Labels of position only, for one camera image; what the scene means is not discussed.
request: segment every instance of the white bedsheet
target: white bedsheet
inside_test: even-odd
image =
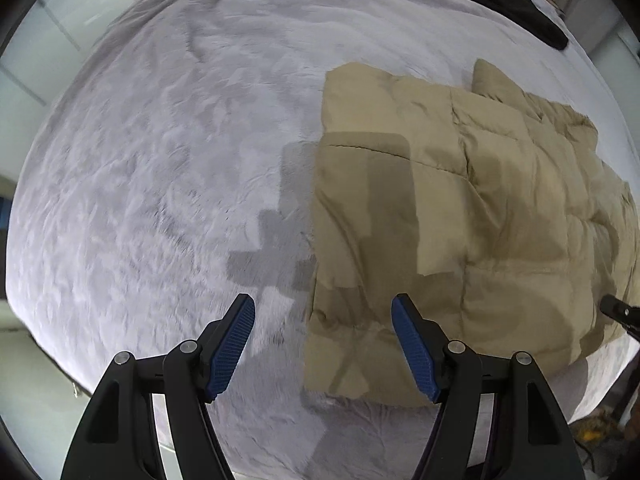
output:
[[[327,70],[359,61],[468,88],[478,57],[587,114],[599,155],[638,200],[620,109],[573,38],[558,52],[467,0],[140,0],[24,165],[8,240],[13,309],[91,390],[116,352],[167,352],[247,292],[254,334],[210,409],[231,467],[265,479],[409,478],[435,408],[302,389],[322,85]],[[637,348],[621,338],[553,378],[564,412],[595,407]],[[156,418],[170,444],[161,404]],[[485,399],[473,462],[489,421]]]

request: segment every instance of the black cable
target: black cable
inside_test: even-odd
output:
[[[589,451],[589,449],[584,444],[581,444],[575,439],[574,439],[574,442],[576,446],[578,446],[581,450],[583,450],[587,454],[587,458],[584,459],[584,462],[582,462],[582,466],[584,466],[587,463],[587,460],[591,460],[591,470],[595,473],[596,463],[595,463],[595,460],[593,459],[593,453]]]

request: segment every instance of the blue gripper pad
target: blue gripper pad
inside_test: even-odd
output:
[[[398,298],[394,298],[391,302],[391,321],[394,324],[404,357],[414,375],[415,384],[422,393],[429,397],[431,402],[435,402],[435,399],[440,395],[440,388],[436,384],[434,376],[433,359],[404,309],[402,301]]]
[[[240,310],[231,322],[229,329],[213,354],[211,360],[211,375],[205,388],[207,398],[213,400],[229,386],[236,365],[254,327],[255,304],[247,297]]]

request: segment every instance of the blue rubber pad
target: blue rubber pad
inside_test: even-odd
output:
[[[434,377],[433,359],[398,298],[394,298],[391,302],[391,321],[394,324],[404,357],[414,375],[415,384],[422,393],[429,397],[429,400],[435,402],[435,399],[440,395],[440,388]]]
[[[208,399],[215,399],[229,386],[244,345],[254,327],[254,321],[254,300],[247,297],[211,360],[211,375],[205,389]]]

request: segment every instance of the silver screw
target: silver screw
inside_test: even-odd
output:
[[[521,365],[530,365],[533,359],[526,352],[518,352],[516,354],[516,361],[519,362]]]
[[[454,354],[462,354],[466,350],[466,346],[462,341],[449,341],[447,348]]]
[[[180,352],[182,352],[183,354],[190,354],[191,352],[195,351],[197,347],[198,343],[193,340],[184,341],[180,345]]]
[[[113,362],[117,365],[123,365],[129,360],[129,352],[118,352],[116,357],[113,358]]]

